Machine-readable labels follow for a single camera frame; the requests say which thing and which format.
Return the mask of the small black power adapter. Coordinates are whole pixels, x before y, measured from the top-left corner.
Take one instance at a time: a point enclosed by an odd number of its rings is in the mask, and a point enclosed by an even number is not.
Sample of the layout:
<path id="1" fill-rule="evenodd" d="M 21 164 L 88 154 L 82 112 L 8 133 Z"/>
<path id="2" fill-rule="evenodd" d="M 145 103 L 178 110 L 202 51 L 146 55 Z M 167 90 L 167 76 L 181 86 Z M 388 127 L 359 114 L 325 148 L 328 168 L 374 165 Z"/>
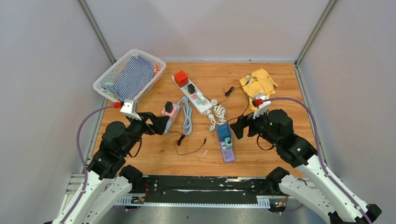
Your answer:
<path id="1" fill-rule="evenodd" d="M 167 101 L 165 106 L 164 106 L 164 111 L 166 113 L 171 113 L 173 111 L 173 103 L 170 101 Z"/>

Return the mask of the pink cube socket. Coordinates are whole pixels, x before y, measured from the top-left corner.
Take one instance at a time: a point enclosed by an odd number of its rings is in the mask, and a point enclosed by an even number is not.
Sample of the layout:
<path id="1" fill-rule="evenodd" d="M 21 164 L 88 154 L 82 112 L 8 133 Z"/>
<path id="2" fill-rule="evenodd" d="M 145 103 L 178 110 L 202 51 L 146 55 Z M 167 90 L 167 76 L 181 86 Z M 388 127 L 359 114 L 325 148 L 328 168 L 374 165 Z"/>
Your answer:
<path id="1" fill-rule="evenodd" d="M 162 115 L 163 116 L 169 116 L 169 121 L 174 122 L 176 117 L 177 117 L 177 115 L 178 115 L 178 112 L 179 112 L 178 105 L 173 105 L 173 111 L 171 113 L 166 113 L 164 111 L 164 108 L 163 108 Z"/>

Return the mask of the blue cube socket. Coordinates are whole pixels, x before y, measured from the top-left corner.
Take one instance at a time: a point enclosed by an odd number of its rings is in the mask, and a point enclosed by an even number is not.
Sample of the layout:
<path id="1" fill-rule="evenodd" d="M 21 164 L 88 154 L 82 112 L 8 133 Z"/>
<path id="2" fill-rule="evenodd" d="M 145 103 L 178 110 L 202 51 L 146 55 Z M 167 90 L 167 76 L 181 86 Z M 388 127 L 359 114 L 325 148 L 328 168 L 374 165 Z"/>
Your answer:
<path id="1" fill-rule="evenodd" d="M 217 136 L 220 142 L 224 142 L 226 138 L 230 138 L 230 126 L 228 124 L 217 125 Z"/>

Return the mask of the teal charger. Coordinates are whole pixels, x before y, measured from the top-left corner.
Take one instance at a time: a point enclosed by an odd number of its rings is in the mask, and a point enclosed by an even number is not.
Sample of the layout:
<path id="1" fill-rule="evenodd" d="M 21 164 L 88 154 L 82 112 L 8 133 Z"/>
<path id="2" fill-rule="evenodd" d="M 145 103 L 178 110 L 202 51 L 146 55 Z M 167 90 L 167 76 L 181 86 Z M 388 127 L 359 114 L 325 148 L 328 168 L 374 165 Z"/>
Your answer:
<path id="1" fill-rule="evenodd" d="M 233 144 L 232 144 L 232 141 L 231 141 L 231 138 L 230 138 L 230 137 L 224 139 L 224 147 L 225 147 L 226 149 L 232 148 L 232 145 L 233 145 Z"/>

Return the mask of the purple power bank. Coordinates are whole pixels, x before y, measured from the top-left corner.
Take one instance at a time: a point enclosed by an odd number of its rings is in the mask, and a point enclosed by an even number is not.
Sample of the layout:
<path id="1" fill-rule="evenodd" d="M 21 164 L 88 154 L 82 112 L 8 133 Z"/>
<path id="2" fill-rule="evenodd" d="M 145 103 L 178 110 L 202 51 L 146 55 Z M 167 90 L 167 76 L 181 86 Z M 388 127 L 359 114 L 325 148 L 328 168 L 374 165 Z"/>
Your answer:
<path id="1" fill-rule="evenodd" d="M 225 142 L 219 142 L 219 147 L 224 163 L 234 162 L 235 156 L 232 148 L 226 148 Z"/>

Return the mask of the white colourful power strip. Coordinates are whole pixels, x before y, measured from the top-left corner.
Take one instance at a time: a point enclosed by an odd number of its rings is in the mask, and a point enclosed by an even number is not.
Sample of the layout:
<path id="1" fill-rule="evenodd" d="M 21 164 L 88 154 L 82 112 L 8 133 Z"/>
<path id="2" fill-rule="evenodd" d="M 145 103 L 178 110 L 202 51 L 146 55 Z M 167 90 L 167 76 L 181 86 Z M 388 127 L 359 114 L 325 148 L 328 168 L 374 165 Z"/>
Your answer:
<path id="1" fill-rule="evenodd" d="M 192 105 L 195 107 L 195 109 L 199 112 L 199 114 L 203 115 L 206 113 L 206 111 L 211 110 L 213 108 L 213 105 L 211 104 L 211 101 L 208 100 L 207 98 L 205 99 L 205 101 L 202 103 L 200 102 L 199 98 L 197 98 L 197 92 L 200 92 L 200 89 L 195 85 L 195 90 L 196 92 L 194 94 L 190 94 L 187 91 L 187 85 L 184 86 L 183 88 L 179 88 L 179 90 L 188 98 L 188 100 L 192 103 Z"/>

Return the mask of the red cube socket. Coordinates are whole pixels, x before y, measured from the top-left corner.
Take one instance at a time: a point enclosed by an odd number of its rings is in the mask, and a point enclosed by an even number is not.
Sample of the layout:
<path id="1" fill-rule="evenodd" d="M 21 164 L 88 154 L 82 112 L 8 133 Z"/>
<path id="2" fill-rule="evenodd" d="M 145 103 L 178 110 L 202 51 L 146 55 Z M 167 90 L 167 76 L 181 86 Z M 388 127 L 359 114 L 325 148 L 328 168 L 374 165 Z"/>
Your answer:
<path id="1" fill-rule="evenodd" d="M 189 78 L 183 70 L 176 73 L 173 76 L 173 78 L 174 78 L 176 85 L 178 85 L 179 88 L 183 88 L 184 86 L 188 85 L 188 83 L 189 83 Z"/>

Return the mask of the white square adapter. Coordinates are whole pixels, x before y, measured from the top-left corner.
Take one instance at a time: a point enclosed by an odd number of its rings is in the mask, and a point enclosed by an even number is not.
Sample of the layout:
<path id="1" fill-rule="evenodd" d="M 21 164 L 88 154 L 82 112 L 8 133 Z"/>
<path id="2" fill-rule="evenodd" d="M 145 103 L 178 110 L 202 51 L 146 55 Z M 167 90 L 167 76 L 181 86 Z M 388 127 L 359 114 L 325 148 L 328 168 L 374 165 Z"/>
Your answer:
<path id="1" fill-rule="evenodd" d="M 196 94 L 197 94 L 197 98 L 199 98 L 200 102 L 203 103 L 206 99 L 205 96 L 200 92 L 197 92 Z"/>

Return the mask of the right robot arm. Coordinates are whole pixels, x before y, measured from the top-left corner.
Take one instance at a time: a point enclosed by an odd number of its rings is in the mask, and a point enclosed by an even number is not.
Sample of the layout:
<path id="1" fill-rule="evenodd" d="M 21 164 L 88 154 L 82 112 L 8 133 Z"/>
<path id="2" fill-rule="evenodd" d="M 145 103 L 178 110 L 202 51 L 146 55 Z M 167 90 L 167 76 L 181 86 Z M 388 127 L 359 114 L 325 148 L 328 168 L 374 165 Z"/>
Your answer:
<path id="1" fill-rule="evenodd" d="M 371 224 L 382 213 L 376 204 L 368 204 L 354 195 L 320 160 L 314 146 L 294 133 L 293 121 L 285 111 L 272 110 L 255 118 L 253 113 L 239 116 L 231 129 L 237 139 L 258 136 L 271 143 L 286 163 L 303 173 L 317 188 L 311 189 L 287 170 L 277 167 L 267 175 L 267 190 L 292 196 L 314 211 L 327 224 Z"/>

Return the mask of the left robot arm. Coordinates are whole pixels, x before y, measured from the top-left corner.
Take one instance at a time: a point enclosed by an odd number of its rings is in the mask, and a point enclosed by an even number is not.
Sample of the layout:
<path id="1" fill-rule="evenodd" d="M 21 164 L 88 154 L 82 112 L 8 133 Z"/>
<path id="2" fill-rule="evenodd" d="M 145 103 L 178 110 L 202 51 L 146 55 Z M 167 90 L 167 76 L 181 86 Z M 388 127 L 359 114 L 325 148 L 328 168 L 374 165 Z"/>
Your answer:
<path id="1" fill-rule="evenodd" d="M 84 181 L 54 224 L 96 224 L 126 193 L 137 193 L 143 187 L 143 174 L 126 165 L 126 157 L 142 136 L 162 135 L 168 116 L 151 112 L 137 113 L 139 119 L 129 118 L 107 125 L 99 150 L 87 167 Z"/>

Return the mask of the yellow cloth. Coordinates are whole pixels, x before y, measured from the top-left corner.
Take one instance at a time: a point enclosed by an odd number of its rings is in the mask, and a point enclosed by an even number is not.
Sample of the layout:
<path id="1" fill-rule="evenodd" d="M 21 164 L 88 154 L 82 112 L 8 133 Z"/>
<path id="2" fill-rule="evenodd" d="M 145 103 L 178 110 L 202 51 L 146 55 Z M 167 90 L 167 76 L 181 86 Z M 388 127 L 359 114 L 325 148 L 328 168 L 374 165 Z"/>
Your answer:
<path id="1" fill-rule="evenodd" d="M 264 69 L 256 70 L 241 79 L 239 79 L 242 89 L 249 96 L 249 108 L 253 111 L 257 109 L 251 103 L 251 100 L 260 93 L 265 94 L 268 98 L 271 94 L 275 94 L 278 84 L 272 79 L 268 72 Z"/>

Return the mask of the white plastic basket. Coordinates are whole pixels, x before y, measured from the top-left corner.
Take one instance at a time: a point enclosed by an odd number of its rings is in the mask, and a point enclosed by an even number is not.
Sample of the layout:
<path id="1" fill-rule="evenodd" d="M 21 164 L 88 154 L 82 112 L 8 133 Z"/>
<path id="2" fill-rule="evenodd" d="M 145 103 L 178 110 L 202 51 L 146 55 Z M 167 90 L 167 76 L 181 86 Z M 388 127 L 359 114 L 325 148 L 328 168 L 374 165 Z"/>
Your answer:
<path id="1" fill-rule="evenodd" d="M 132 49 L 101 75 L 93 88 L 112 102 L 140 101 L 161 79 L 165 68 L 166 63 L 158 57 Z"/>

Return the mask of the striped cloth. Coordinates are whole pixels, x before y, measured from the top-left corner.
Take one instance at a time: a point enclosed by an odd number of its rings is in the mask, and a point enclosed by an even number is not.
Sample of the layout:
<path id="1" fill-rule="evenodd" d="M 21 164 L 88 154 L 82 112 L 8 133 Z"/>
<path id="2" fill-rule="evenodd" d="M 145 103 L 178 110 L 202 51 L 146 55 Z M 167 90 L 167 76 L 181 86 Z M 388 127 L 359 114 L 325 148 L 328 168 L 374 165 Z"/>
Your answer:
<path id="1" fill-rule="evenodd" d="M 133 99 L 156 75 L 157 65 L 141 55 L 133 55 L 125 69 L 112 83 L 101 86 L 106 94 L 119 101 Z"/>

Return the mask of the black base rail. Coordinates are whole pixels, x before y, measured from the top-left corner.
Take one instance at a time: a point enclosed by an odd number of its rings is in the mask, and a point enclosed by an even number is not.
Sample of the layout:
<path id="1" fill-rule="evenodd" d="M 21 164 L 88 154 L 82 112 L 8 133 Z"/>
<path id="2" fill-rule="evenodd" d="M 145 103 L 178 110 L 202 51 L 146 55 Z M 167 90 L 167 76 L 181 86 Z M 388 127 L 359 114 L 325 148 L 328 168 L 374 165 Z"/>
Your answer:
<path id="1" fill-rule="evenodd" d="M 143 184 L 118 205 L 203 208 L 265 208 L 284 206 L 288 196 L 264 177 L 145 175 Z"/>

